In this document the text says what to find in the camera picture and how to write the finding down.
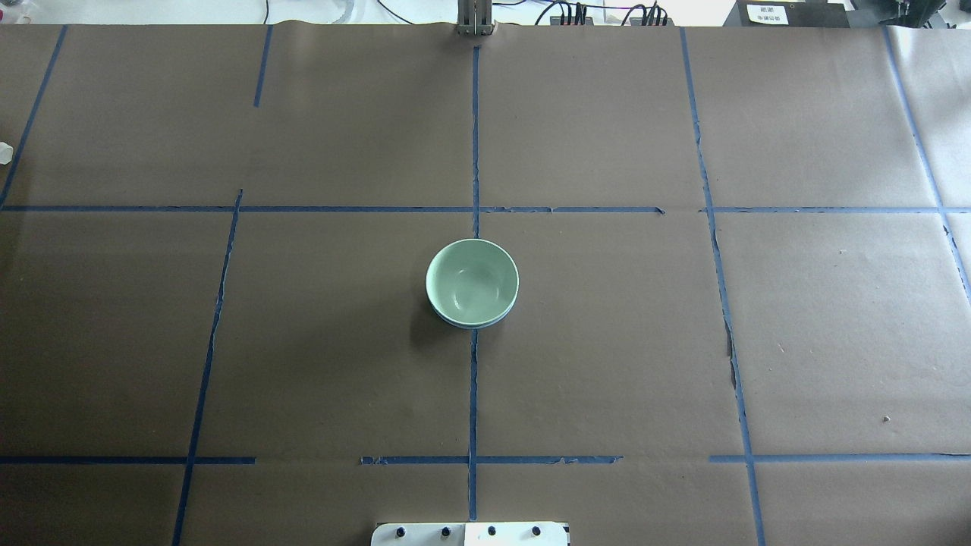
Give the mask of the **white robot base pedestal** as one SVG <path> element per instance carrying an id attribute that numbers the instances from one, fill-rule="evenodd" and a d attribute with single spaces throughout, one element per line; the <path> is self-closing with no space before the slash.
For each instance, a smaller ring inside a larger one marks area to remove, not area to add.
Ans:
<path id="1" fill-rule="evenodd" d="M 569 526 L 552 521 L 391 522 L 371 545 L 570 545 Z"/>

